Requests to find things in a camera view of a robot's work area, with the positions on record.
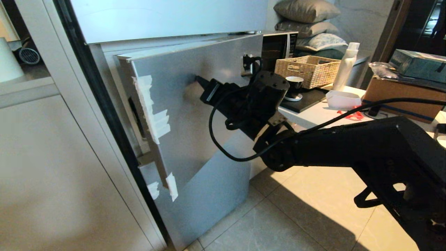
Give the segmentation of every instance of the tile floor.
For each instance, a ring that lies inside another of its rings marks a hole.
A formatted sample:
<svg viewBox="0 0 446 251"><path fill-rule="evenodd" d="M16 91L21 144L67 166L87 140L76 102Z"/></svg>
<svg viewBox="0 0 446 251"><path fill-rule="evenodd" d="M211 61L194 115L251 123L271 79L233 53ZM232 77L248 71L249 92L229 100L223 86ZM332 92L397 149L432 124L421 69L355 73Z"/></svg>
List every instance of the tile floor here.
<svg viewBox="0 0 446 251"><path fill-rule="evenodd" d="M383 206L359 209L365 188L350 168L265 169L247 200L187 251L417 251Z"/></svg>

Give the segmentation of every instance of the black robotic arm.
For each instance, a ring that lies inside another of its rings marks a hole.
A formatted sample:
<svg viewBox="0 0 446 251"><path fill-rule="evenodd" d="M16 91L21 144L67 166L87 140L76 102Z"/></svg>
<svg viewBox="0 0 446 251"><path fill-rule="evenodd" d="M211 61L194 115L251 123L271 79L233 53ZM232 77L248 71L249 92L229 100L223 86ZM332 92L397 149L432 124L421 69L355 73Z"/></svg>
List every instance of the black robotic arm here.
<svg viewBox="0 0 446 251"><path fill-rule="evenodd" d="M277 172L295 165L351 167L367 185L354 198L358 207L383 204L421 251L446 250L446 150L419 126L407 118L392 117L321 129L329 121L295 132L277 110L289 88L281 76L260 71L245 87L199 76L197 81L204 88L200 99L214 107L209 123L212 140L226 156L235 161L261 157ZM396 101L446 105L434 100L384 100L339 118ZM256 155L237 158L218 144L212 131L216 110L227 117L227 129L240 129L256 141ZM397 191L393 186L397 183L405 184L405 190ZM370 193L377 199L366 200Z"/></svg>

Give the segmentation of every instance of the woven basket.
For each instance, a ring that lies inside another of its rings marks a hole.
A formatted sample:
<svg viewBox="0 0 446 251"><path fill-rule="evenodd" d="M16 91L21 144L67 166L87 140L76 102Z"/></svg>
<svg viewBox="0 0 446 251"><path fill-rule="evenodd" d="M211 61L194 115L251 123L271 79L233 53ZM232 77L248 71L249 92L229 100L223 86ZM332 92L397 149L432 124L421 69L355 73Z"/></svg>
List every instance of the woven basket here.
<svg viewBox="0 0 446 251"><path fill-rule="evenodd" d="M316 56L278 59L274 72L284 78L289 76L301 77L304 79L302 87L311 89L333 83L338 73L340 61Z"/></svg>

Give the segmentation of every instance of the kitchen cabinet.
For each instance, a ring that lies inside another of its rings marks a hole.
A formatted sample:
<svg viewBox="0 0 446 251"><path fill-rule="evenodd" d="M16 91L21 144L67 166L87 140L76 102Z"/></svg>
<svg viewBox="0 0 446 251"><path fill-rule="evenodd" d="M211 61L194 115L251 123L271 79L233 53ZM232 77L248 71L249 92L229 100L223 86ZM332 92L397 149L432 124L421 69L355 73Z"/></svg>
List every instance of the kitchen cabinet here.
<svg viewBox="0 0 446 251"><path fill-rule="evenodd" d="M62 96L0 109L1 250L151 250Z"/></svg>

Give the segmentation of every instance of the spray bottle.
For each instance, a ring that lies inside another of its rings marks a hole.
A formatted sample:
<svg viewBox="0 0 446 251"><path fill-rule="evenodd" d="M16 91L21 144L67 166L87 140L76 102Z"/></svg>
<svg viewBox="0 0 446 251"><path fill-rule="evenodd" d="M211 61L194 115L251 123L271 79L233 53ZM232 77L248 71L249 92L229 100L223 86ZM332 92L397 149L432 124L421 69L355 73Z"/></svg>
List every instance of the spray bottle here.
<svg viewBox="0 0 446 251"><path fill-rule="evenodd" d="M339 65L338 74L333 82L333 90L343 91L347 84L348 77L350 76L353 65L356 62L356 55L358 54L359 43L350 43L342 57L341 64Z"/></svg>

